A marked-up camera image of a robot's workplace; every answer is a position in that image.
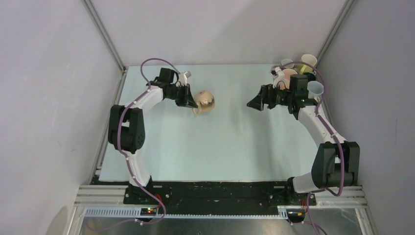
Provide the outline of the tan ceramic mug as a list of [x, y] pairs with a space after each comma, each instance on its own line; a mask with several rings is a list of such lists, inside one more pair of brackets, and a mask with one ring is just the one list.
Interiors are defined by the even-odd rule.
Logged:
[[211, 92], [202, 90], [195, 93], [194, 101], [197, 107], [192, 109], [193, 114], [208, 113], [215, 107], [215, 99]]

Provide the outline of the grey blue mug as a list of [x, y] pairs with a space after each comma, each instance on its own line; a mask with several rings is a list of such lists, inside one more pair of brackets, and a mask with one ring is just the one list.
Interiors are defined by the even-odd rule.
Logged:
[[293, 64], [293, 60], [286, 58], [281, 60], [280, 66], [283, 69], [293, 69], [295, 64]]

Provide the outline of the yellow mug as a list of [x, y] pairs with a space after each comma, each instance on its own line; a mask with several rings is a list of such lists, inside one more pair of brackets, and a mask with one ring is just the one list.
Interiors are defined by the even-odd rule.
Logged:
[[297, 65], [298, 74], [312, 73], [314, 70], [313, 68], [318, 62], [316, 56], [312, 54], [302, 55], [300, 61], [303, 62], [303, 64]]

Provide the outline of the white translucent mug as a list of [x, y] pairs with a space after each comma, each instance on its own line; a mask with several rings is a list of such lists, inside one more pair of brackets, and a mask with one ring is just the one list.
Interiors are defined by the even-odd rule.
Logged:
[[324, 93], [324, 85], [318, 81], [310, 81], [307, 84], [308, 98], [314, 99], [317, 102], [321, 101]]

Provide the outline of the orange mug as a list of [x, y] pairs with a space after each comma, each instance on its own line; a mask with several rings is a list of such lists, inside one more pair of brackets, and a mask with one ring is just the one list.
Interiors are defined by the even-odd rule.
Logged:
[[289, 89], [291, 76], [298, 73], [294, 69], [284, 69], [282, 72], [284, 73], [284, 77], [282, 78], [278, 86], [282, 90]]

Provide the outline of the dark blue mug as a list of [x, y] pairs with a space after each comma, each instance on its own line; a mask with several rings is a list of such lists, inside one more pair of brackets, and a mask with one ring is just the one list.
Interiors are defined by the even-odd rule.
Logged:
[[312, 72], [306, 72], [304, 75], [307, 77], [308, 82], [317, 80], [316, 75]]

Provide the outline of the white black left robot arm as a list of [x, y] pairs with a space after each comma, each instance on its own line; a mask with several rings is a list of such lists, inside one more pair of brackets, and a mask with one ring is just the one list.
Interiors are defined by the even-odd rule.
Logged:
[[189, 71], [161, 68], [159, 75], [147, 81], [143, 93], [131, 103], [111, 107], [108, 142], [124, 155], [130, 184], [139, 187], [136, 198], [143, 204], [151, 203], [155, 197], [155, 191], [147, 186], [151, 175], [139, 154], [146, 137], [144, 114], [165, 99], [173, 100], [178, 107], [197, 108], [188, 83], [190, 77]]

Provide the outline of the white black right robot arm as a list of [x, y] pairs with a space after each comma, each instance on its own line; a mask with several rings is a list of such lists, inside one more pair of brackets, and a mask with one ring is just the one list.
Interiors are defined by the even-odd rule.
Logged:
[[262, 85], [258, 94], [247, 103], [247, 107], [259, 111], [265, 107], [286, 106], [318, 148], [310, 172], [288, 181], [290, 187], [284, 191], [284, 198], [292, 205], [299, 203], [304, 193], [327, 190], [340, 196], [345, 187], [357, 185], [360, 146], [342, 137], [320, 112], [317, 97], [323, 92], [320, 82], [310, 81], [303, 74], [294, 74], [289, 87]]

